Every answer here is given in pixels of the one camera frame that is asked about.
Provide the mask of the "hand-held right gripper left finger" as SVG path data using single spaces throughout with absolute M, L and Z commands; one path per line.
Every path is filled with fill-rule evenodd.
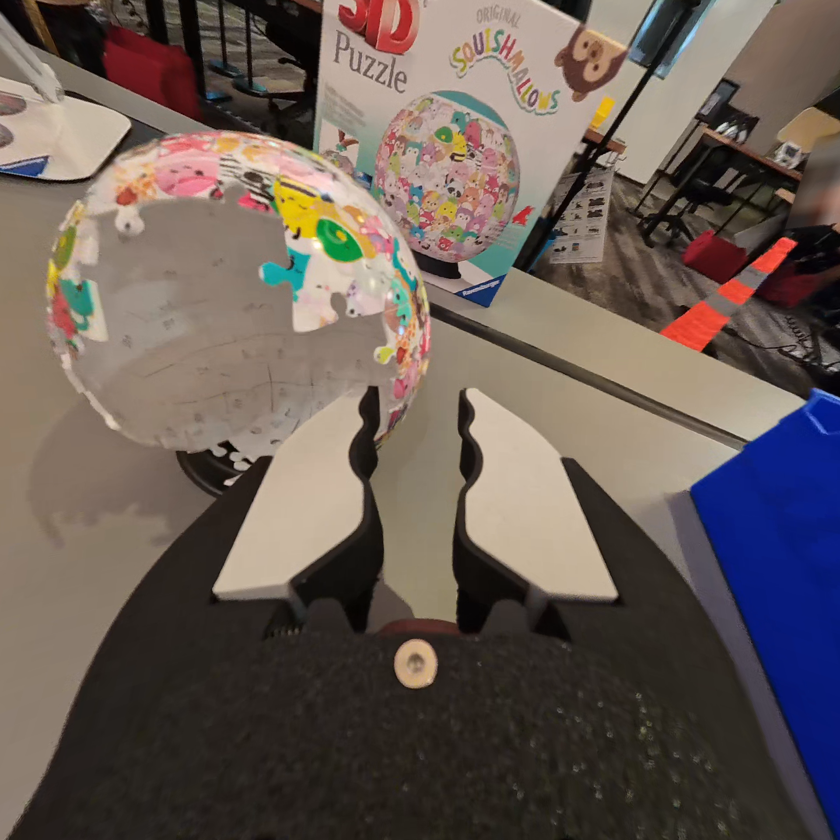
M 342 395 L 276 449 L 213 584 L 220 602 L 281 601 L 305 622 L 332 599 L 365 630 L 384 537 L 371 478 L 379 389 Z

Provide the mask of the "blue plastic bin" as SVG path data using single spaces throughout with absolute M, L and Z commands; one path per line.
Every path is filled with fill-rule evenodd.
M 838 837 L 838 396 L 813 390 L 689 493 Z

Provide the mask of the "puzzle box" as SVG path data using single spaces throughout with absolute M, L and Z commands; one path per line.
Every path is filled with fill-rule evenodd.
M 323 2 L 314 150 L 488 308 L 627 54 L 543 2 Z

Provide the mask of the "wooden desk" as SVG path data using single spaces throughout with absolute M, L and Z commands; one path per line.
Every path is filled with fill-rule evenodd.
M 704 128 L 698 148 L 706 155 L 701 165 L 704 172 L 719 172 L 712 182 L 719 182 L 730 191 L 740 188 L 766 188 L 775 192 L 782 189 L 794 194 L 802 180 L 802 173 L 795 168 L 785 168 L 771 160 L 767 154 L 752 150 L 745 143 L 736 143 L 722 134 Z

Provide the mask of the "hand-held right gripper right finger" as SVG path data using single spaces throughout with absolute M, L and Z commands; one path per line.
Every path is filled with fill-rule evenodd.
M 614 606 L 620 594 L 557 449 L 475 387 L 458 394 L 453 536 L 456 622 L 478 633 L 511 602 L 529 629 L 561 603 Z

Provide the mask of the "red storage box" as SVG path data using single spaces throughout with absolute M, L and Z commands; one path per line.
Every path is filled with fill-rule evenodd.
M 688 244 L 681 261 L 688 269 L 723 285 L 748 264 L 748 253 L 708 229 Z
M 776 308 L 793 310 L 832 285 L 836 279 L 835 268 L 810 271 L 803 269 L 799 263 L 786 261 L 767 276 L 755 296 Z

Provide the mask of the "orange traffic cone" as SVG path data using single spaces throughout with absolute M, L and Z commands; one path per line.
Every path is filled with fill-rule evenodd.
M 753 261 L 738 266 L 736 273 L 720 269 L 714 278 L 715 290 L 678 315 L 659 334 L 690 350 L 704 351 L 796 246 L 793 238 L 782 236 Z

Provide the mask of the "colourful puzzle ball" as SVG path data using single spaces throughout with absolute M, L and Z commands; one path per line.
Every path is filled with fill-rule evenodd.
M 369 386 L 379 443 L 430 360 L 397 226 L 334 164 L 255 133 L 119 154 L 59 226 L 45 296 L 53 350 L 106 425 L 183 453 L 252 463 Z

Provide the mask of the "printed instruction sheet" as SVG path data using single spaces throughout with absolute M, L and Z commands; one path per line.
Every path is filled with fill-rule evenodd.
M 603 260 L 615 167 L 596 165 L 554 226 L 546 250 L 552 266 L 599 264 Z

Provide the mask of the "red fabric bin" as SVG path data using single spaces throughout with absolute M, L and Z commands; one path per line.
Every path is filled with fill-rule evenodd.
M 102 62 L 107 78 L 116 85 L 189 119 L 201 119 L 193 63 L 182 47 L 162 45 L 112 24 Z

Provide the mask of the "black ball stand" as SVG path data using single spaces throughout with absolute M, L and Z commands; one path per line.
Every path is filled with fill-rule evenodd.
M 184 475 L 211 497 L 221 497 L 258 461 L 271 455 L 246 455 L 233 443 L 224 440 L 208 449 L 175 451 L 176 461 Z

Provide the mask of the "white stand base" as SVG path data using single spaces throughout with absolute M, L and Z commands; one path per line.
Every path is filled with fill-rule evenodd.
M 48 182 L 97 174 L 132 129 L 95 102 L 68 97 L 56 73 L 1 16 L 2 54 L 25 81 L 1 79 L 1 173 Z

